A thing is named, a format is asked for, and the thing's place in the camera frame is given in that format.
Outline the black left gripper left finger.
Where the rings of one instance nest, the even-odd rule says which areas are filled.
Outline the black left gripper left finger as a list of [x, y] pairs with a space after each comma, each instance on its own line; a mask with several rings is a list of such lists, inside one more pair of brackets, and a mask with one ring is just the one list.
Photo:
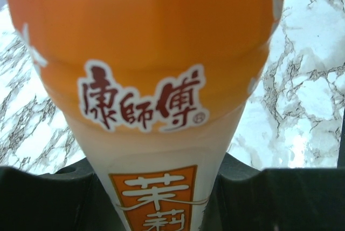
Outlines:
[[1, 230], [115, 230], [116, 211], [86, 158], [54, 174], [1, 167]]

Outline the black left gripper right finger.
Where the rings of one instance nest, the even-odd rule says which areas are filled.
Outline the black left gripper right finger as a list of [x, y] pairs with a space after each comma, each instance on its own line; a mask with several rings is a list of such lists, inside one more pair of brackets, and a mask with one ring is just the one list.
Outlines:
[[258, 171], [226, 154], [202, 230], [344, 230], [344, 168]]

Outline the orange drink bottle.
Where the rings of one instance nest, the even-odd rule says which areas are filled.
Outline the orange drink bottle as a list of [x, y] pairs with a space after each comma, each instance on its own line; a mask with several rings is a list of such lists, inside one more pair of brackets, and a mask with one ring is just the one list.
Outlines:
[[283, 0], [8, 0], [126, 230], [200, 230]]

